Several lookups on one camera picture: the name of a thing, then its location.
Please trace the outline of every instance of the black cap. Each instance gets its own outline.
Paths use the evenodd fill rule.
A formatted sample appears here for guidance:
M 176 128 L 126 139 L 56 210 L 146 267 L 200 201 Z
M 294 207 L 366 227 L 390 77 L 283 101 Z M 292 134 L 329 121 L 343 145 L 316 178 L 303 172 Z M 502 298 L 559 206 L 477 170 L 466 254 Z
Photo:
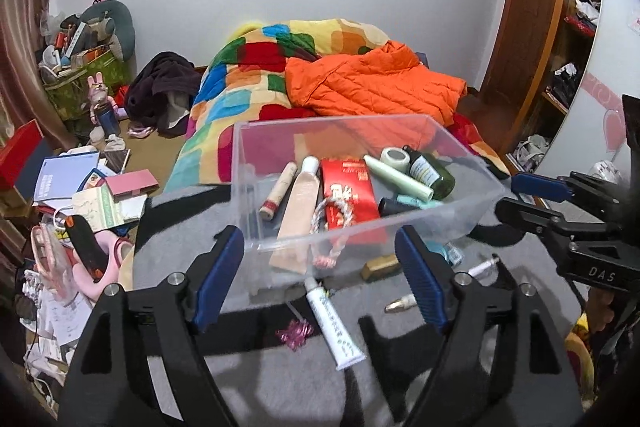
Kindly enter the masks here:
M 393 216 L 394 214 L 411 212 L 412 210 L 418 209 L 420 209 L 419 206 L 400 203 L 399 201 L 392 200 L 391 198 L 382 198 L 380 200 L 380 204 L 378 205 L 378 212 L 380 213 L 380 217 Z

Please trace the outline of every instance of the metal screw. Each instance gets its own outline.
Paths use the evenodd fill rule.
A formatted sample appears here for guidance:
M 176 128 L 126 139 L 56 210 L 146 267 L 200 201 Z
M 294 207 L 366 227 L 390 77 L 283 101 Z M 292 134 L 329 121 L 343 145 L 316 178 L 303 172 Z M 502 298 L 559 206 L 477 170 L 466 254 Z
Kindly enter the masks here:
M 169 277 L 166 278 L 166 281 L 171 286 L 177 286 L 179 284 L 182 284 L 182 281 L 184 281 L 184 273 L 182 273 L 182 272 L 170 273 Z
M 471 277 L 466 272 L 458 272 L 454 275 L 453 280 L 456 283 L 460 284 L 460 286 L 469 286 L 471 284 L 471 281 L 473 280 L 473 277 Z
M 119 291 L 120 291 L 120 285 L 114 282 L 104 287 L 104 294 L 107 295 L 108 297 L 113 297 Z
M 526 295 L 527 297 L 532 297 L 533 295 L 538 293 L 536 291 L 536 287 L 533 286 L 532 284 L 529 284 L 528 282 L 520 285 L 520 291 L 524 293 L 524 295 Z

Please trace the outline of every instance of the white cosmetic tube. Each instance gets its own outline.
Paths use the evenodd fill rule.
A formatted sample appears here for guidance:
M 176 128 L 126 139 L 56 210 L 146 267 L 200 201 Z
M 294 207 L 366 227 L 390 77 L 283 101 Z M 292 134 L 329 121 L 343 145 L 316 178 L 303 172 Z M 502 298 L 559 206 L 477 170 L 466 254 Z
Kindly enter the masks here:
M 367 164 L 369 170 L 373 172 L 373 174 L 377 174 L 383 180 L 388 181 L 389 183 L 398 187 L 404 194 L 408 194 L 409 196 L 413 196 L 414 198 L 418 198 L 419 200 L 430 201 L 433 197 L 433 189 L 427 187 L 420 182 L 417 182 L 413 178 L 410 178 L 406 174 L 402 174 L 402 172 L 396 171 L 393 167 L 389 167 L 382 163 L 380 160 L 376 160 L 373 156 L 369 156 L 368 154 L 362 157 L 364 163 Z
M 336 371 L 341 371 L 367 358 L 358 346 L 353 343 L 344 324 L 338 317 L 334 305 L 326 296 L 324 288 L 313 277 L 305 279 L 306 300 L 316 316 L 324 339 L 334 356 Z

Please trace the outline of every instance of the curtain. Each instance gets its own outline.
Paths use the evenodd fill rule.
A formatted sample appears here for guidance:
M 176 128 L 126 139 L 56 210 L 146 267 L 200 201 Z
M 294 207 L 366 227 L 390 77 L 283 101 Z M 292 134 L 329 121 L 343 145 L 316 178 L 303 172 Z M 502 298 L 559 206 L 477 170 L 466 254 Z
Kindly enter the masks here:
M 66 150 L 76 140 L 49 103 L 34 55 L 44 44 L 40 17 L 48 5 L 49 0 L 0 0 L 0 97 L 15 126 L 36 118 L 50 145 Z

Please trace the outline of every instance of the stuffed bunny toy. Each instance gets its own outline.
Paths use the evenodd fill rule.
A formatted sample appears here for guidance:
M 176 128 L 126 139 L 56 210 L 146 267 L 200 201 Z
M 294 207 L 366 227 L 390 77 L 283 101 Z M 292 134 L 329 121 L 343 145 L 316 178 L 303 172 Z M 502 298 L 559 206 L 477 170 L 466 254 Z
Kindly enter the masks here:
M 96 125 L 95 107 L 97 105 L 111 103 L 114 112 L 118 110 L 118 105 L 115 100 L 113 100 L 113 97 L 109 96 L 107 86 L 105 86 L 102 81 L 102 73 L 100 73 L 100 71 L 95 74 L 95 79 L 89 76 L 86 81 L 89 84 L 89 114 L 91 116 L 91 122 Z

